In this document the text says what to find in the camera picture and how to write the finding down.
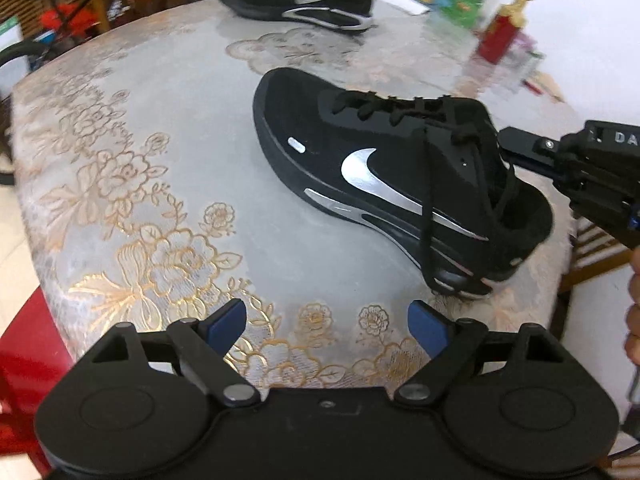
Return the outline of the person's right hand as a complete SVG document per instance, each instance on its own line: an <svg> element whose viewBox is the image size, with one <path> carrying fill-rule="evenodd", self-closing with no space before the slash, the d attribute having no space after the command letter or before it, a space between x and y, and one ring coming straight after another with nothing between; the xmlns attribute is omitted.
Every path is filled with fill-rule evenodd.
<svg viewBox="0 0 640 480"><path fill-rule="evenodd" d="M627 311L626 325L628 334L625 341L625 351L628 359L634 365L640 365L640 249L636 248L630 260L634 271L629 281L628 292L632 305Z"/></svg>

